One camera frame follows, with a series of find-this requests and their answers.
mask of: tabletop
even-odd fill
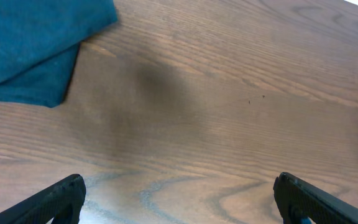
[[[116,0],[56,108],[0,103],[0,212],[81,174],[80,223],[282,223],[290,172],[358,208],[358,6]]]

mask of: wood grain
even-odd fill
[[[0,212],[72,173],[81,223],[282,223],[282,171],[358,207],[358,6],[115,5],[64,104],[0,103]]]

